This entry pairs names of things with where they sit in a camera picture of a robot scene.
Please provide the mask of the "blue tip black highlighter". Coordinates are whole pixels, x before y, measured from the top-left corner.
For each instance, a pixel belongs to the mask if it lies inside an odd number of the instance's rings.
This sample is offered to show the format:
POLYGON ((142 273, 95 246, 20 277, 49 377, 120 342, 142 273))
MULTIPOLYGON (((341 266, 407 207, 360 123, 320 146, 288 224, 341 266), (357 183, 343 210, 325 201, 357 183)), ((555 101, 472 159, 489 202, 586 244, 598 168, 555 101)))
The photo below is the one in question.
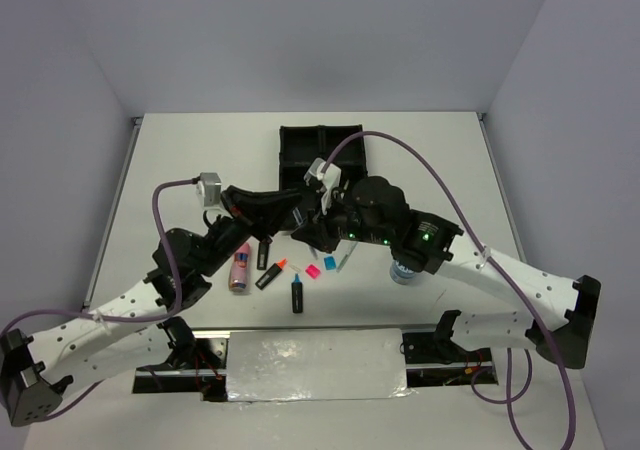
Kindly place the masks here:
POLYGON ((295 274, 291 283, 291 305, 294 314, 301 314, 304 311, 303 284, 298 274, 295 274))

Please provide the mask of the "blue slim pen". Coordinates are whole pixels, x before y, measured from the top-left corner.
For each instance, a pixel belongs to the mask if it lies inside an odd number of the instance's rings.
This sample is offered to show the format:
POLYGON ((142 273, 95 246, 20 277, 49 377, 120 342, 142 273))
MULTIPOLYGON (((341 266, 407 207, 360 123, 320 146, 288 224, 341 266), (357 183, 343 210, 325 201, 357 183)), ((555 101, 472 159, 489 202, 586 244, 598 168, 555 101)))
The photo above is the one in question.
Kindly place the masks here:
POLYGON ((301 216, 301 213, 300 213, 299 209, 295 208, 293 210, 292 214, 293 214, 293 217, 294 217, 294 221, 296 222, 296 225, 297 226, 301 226, 304 223, 304 220, 303 220, 303 218, 301 216))

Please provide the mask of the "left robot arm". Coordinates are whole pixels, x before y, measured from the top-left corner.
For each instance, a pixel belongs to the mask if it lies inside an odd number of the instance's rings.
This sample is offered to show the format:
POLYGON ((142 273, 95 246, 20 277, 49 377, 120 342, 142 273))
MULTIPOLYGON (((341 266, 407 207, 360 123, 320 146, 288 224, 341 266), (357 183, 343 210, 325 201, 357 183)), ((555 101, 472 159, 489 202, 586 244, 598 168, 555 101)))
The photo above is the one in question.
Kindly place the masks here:
POLYGON ((66 397, 89 393, 122 371, 163 359, 189 366, 196 355, 192 330, 180 313, 211 288, 208 281, 250 238, 267 240, 299 204, 296 190, 250 192, 230 186, 219 200, 219 216, 203 235, 165 230, 159 212, 159 185, 152 213, 160 236, 156 264, 129 290, 92 311, 63 311, 66 322, 28 335, 19 323, 49 310, 28 311, 1 332, 1 404, 14 427, 63 414, 66 397))

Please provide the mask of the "green slim pen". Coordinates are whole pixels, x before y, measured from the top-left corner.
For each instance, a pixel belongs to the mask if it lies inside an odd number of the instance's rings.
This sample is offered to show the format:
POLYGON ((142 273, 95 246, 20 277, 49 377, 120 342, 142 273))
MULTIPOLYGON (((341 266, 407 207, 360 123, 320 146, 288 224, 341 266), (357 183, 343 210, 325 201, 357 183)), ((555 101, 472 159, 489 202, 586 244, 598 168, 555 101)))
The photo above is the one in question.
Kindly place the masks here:
POLYGON ((345 267, 346 263, 348 262, 350 256, 352 255, 353 251, 354 251, 355 247, 351 246, 347 249, 347 251, 345 252, 345 254, 343 255, 343 257, 341 258, 341 260, 338 263, 338 266, 336 268, 336 272, 340 273, 342 271, 342 269, 345 267))

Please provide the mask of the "blue highlighter cap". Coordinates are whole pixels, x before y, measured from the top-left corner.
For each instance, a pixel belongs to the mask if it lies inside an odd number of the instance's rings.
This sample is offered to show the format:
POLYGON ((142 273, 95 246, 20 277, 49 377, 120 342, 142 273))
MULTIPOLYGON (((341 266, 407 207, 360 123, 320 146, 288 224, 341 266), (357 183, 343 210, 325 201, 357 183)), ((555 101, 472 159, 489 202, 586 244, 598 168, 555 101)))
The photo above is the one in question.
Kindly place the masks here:
POLYGON ((336 262, 332 256, 326 256, 324 258, 324 267, 327 271, 332 271, 336 269, 336 262))

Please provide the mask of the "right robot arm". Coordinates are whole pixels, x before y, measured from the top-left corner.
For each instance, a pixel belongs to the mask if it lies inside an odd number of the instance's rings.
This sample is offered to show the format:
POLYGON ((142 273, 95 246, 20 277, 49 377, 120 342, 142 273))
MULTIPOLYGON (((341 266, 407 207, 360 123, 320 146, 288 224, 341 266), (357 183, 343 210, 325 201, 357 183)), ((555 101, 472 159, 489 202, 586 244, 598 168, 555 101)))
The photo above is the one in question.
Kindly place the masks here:
POLYGON ((366 177, 347 189, 311 174, 304 181, 315 205, 293 239, 325 253, 346 240, 386 246, 411 272, 463 283, 511 306, 485 316, 445 311, 434 339, 442 359, 457 361, 481 347, 515 347, 569 369, 584 368, 599 280, 560 277, 475 243, 456 223, 410 208, 404 192, 383 177, 366 177))

